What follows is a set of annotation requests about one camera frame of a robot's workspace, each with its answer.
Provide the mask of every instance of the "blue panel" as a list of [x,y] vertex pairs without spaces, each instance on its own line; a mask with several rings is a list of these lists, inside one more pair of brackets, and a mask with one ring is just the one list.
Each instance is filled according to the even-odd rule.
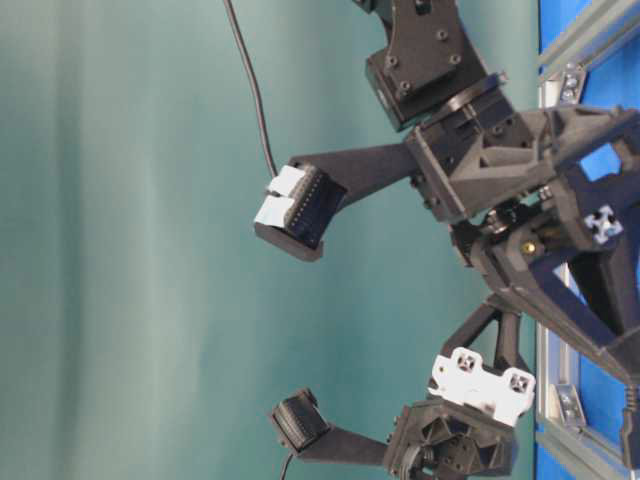
[[624,385],[581,356],[580,398],[589,426],[620,446]]
[[585,174],[592,182],[606,175],[620,172],[620,157],[616,155],[616,152],[609,144],[599,148],[580,163]]
[[[583,104],[610,108],[640,106],[640,38],[620,49],[589,76]],[[610,147],[594,152],[582,162],[590,178],[614,170],[617,166]],[[619,445],[622,424],[624,386],[586,358],[580,360],[580,395],[587,421],[611,442]]]
[[591,0],[540,0],[540,47],[553,43]]
[[[589,74],[582,103],[605,108],[615,105],[640,108],[638,85],[640,85],[640,37],[631,40]],[[582,165],[588,175],[598,176],[615,165],[613,152],[604,150],[597,151],[583,160]]]
[[575,480],[562,465],[540,445],[536,446],[536,475],[544,480]]

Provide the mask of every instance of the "white bracket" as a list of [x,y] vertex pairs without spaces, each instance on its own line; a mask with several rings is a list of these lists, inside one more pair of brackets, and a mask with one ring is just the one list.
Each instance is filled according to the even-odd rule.
[[482,355],[463,347],[456,348],[451,358],[438,355],[432,372],[438,388],[429,388],[429,392],[456,405],[477,408],[498,422],[515,426],[518,418],[533,405],[535,377],[518,368],[494,375],[482,365]]
[[285,216],[295,203],[290,195],[305,175],[306,172],[299,168],[289,165],[282,167],[280,174],[269,183],[267,198],[256,215],[254,223],[284,228]]

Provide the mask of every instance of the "black plastic part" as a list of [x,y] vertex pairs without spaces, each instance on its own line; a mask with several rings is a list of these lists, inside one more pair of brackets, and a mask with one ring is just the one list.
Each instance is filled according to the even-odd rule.
[[[413,448],[428,447],[431,458],[415,468]],[[460,407],[442,399],[430,399],[405,407],[399,417],[384,466],[392,475],[428,469],[439,479],[468,475],[508,475],[517,454],[513,428],[496,422],[482,412]]]
[[300,453],[330,430],[318,412],[315,398],[305,389],[278,404],[271,420],[281,441]]
[[308,388],[273,409],[280,442],[305,462],[380,466],[387,445],[324,421]]
[[324,252],[324,245],[322,242],[320,242],[315,249],[312,249],[279,228],[270,227],[261,223],[254,223],[253,228],[258,237],[285,251],[298,260],[302,260],[304,262],[315,262],[322,258]]
[[622,463],[631,470],[640,467],[640,409],[638,405],[638,386],[627,385],[627,406],[622,412],[620,444]]
[[305,176],[291,192],[294,204],[285,216],[284,229],[315,250],[347,190],[314,165],[305,165],[303,170]]
[[[400,131],[487,74],[454,0],[392,3],[389,46],[369,57],[366,71],[392,125]],[[385,16],[381,19],[388,24]]]

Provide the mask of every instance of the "aluminum frame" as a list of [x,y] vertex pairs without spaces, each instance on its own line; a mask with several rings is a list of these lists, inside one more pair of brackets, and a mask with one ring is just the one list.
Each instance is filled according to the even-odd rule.
[[[640,32],[640,0],[593,0],[539,57],[539,104],[551,107],[563,98],[567,75],[580,75],[579,103],[588,72]],[[575,288],[568,267],[558,272]],[[536,441],[578,479],[636,480],[640,471],[622,464],[620,449],[593,429],[565,425],[555,385],[573,385],[579,391],[579,354],[550,330],[537,325],[538,391]]]

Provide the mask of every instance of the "brass screw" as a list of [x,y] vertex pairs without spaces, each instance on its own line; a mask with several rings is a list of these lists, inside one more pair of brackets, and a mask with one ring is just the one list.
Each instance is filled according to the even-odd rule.
[[533,255],[537,250],[538,247],[536,247],[536,244],[533,242],[525,242],[522,244],[522,253],[526,255]]

